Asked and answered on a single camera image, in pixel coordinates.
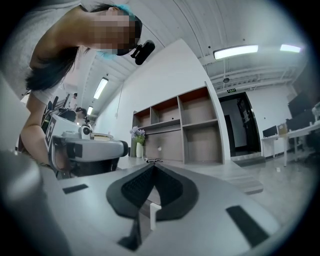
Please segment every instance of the gray floor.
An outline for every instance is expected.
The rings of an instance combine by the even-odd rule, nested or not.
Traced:
[[[243,167],[263,184],[263,192],[250,197],[272,213],[281,225],[297,218],[305,209],[319,179],[316,161],[304,163],[307,154],[300,152],[300,159],[295,162],[294,154],[289,153],[287,167],[284,167],[283,156]]]

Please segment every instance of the black strap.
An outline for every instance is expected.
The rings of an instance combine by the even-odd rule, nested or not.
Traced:
[[[226,209],[226,212],[252,247],[259,245],[269,237],[241,206],[229,207]]]

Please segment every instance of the white shirt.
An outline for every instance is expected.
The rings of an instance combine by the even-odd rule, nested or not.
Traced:
[[[21,100],[27,93],[26,78],[34,49],[42,36],[68,11],[80,4],[80,0],[43,0],[37,8],[28,12],[7,40],[0,58],[3,76]],[[59,87],[33,91],[33,95],[44,104]]]
[[[69,103],[69,109],[76,110],[77,109],[77,99],[72,97]]]

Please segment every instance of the face mask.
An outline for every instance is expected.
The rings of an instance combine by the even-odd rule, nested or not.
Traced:
[[[117,50],[112,50],[112,49],[103,49],[103,50],[97,50],[96,54],[102,58],[104,58],[105,60],[113,60],[116,56]]]

